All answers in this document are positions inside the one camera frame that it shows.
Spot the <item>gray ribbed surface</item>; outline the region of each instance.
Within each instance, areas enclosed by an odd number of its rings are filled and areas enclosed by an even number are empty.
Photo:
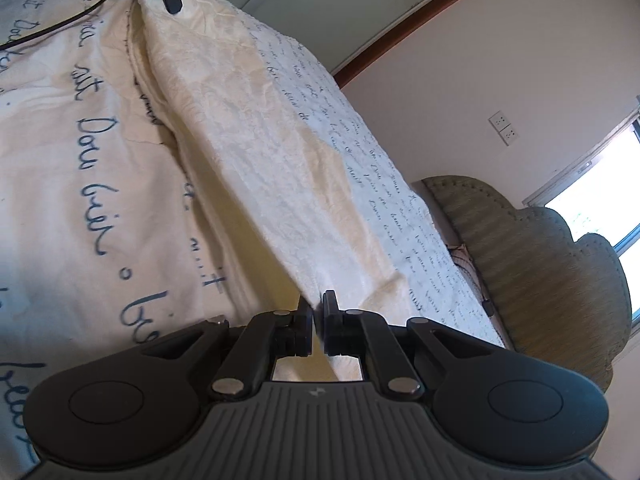
[[[461,452],[422,407],[380,397],[370,383],[265,383],[220,404],[193,439],[127,472],[78,472],[47,463],[30,480],[603,480],[582,462],[555,471],[508,471]]]

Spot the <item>bedsheet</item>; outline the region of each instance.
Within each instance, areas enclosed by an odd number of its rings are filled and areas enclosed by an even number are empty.
[[[334,288],[345,308],[500,344],[424,202],[313,55],[224,0],[183,2],[171,16],[139,0],[154,67],[140,79],[308,299]]]
[[[274,85],[313,133],[340,153],[359,213],[408,280],[414,315],[501,345],[424,201],[409,188],[333,77],[296,40],[244,12],[239,16]]]
[[[0,41],[93,1],[0,0]],[[2,479],[37,462],[22,410],[47,376],[260,310],[134,81],[132,2],[0,52]]]

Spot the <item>black cable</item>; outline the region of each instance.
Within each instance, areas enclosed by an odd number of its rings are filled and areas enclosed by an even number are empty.
[[[1,50],[8,50],[9,48],[13,48],[13,47],[18,46],[20,44],[23,44],[23,43],[25,43],[27,41],[35,40],[36,38],[40,38],[42,36],[45,36],[46,34],[49,34],[50,32],[54,32],[56,30],[59,30],[60,28],[65,27],[69,23],[73,23],[73,22],[79,20],[80,18],[82,18],[83,16],[86,16],[86,15],[90,14],[91,12],[94,12],[95,9],[100,7],[106,1],[107,0],[99,0],[97,3],[93,4],[91,7],[87,7],[85,10],[83,10],[82,12],[78,12],[77,14],[72,16],[71,18],[67,18],[66,20],[63,20],[62,22],[58,22],[55,25],[51,25],[50,27],[43,28],[42,30],[39,30],[38,32],[34,32],[33,34],[29,34],[28,36],[25,36],[24,38],[20,38],[18,40],[9,41],[7,43],[0,44],[0,51]]]

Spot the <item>window frame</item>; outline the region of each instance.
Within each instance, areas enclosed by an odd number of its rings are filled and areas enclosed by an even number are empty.
[[[594,162],[597,162],[598,158],[602,156],[602,151],[609,146],[611,141],[615,139],[618,134],[626,130],[634,122],[638,123],[638,121],[640,121],[640,110],[635,110],[628,115],[624,121],[616,126],[602,142],[598,143],[585,155],[571,163],[564,171],[558,173],[539,190],[526,197],[526,199],[522,201],[522,205],[525,207],[544,207],[546,204],[551,202],[556,196],[561,194],[565,189],[571,186],[581,176],[595,166]],[[640,134],[638,133],[637,128],[636,136],[638,136],[638,141],[640,142]]]
[[[574,161],[568,168],[557,174],[547,184],[541,187],[532,195],[522,201],[524,206],[528,207],[545,207],[555,197],[560,195],[564,190],[573,185],[580,177],[587,173],[595,166],[598,158],[602,157],[603,150],[609,146],[611,141],[618,134],[625,131],[628,127],[632,127],[638,142],[640,142],[640,108],[633,111],[626,117],[615,129],[604,138],[602,142],[589,150],[584,156]],[[618,257],[622,256],[634,243],[640,243],[640,223],[631,230],[622,240],[620,240],[613,248]],[[640,309],[633,314],[631,319],[631,335],[640,332]]]

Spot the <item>logo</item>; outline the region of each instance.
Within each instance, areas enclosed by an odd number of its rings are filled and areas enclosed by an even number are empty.
[[[326,393],[324,388],[316,388],[315,390],[309,390],[309,395],[313,395],[314,397],[323,396]]]

